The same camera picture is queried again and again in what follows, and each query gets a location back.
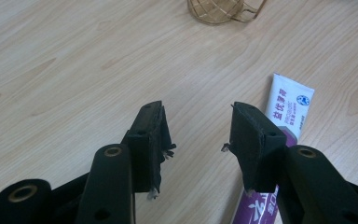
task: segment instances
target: copper wire basket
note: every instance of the copper wire basket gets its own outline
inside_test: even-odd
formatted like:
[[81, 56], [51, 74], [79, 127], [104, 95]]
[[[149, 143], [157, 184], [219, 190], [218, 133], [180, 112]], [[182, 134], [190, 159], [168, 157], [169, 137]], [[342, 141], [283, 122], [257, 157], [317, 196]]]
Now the copper wire basket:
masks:
[[187, 0], [191, 15], [200, 22], [217, 25], [231, 20], [254, 20], [267, 0]]

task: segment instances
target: wooden table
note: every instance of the wooden table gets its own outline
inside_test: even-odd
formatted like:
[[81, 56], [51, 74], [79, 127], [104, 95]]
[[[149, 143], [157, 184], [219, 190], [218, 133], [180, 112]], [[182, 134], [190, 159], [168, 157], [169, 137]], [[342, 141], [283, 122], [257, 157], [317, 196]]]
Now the wooden table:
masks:
[[220, 26], [185, 0], [0, 1], [0, 191], [85, 174], [162, 100], [178, 148], [159, 197], [137, 194], [138, 223], [229, 223], [242, 188], [220, 151], [230, 105], [264, 111], [273, 72], [315, 89], [299, 143], [358, 184], [358, 1], [268, 0], [255, 21]]

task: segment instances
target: wood grain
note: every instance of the wood grain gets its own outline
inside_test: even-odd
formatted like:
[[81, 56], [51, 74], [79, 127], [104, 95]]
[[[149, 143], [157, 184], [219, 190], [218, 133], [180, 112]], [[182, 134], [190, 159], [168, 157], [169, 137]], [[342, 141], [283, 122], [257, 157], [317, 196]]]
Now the wood grain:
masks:
[[162, 100], [178, 148], [160, 196], [137, 195], [138, 223], [229, 223], [230, 104], [264, 110], [273, 72], [316, 90], [299, 143], [358, 184], [358, 1], [268, 0], [255, 21], [220, 26], [186, 1], [0, 1], [0, 191], [83, 175]]

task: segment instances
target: toothpaste tube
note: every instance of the toothpaste tube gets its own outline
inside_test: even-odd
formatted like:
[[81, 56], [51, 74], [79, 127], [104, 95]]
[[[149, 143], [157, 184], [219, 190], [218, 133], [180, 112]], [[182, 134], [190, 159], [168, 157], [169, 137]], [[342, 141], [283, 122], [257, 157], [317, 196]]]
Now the toothpaste tube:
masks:
[[[266, 116], [287, 136], [286, 145], [294, 146], [301, 135], [314, 90], [290, 78], [274, 74]], [[278, 212], [278, 187], [274, 193], [247, 195], [242, 192], [232, 224], [274, 223]]]

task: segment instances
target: light wood surface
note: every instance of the light wood surface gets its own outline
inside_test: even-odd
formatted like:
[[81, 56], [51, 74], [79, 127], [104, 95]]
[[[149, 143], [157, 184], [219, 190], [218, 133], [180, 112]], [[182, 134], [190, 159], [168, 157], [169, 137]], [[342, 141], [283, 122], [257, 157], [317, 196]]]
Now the light wood surface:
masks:
[[137, 194], [137, 222], [228, 223], [241, 192], [220, 151], [230, 105], [264, 111], [273, 72], [315, 89], [299, 143], [358, 184], [358, 1], [268, 0], [255, 21], [220, 26], [186, 0], [0, 1], [0, 191], [85, 174], [162, 100], [178, 148], [159, 197]]

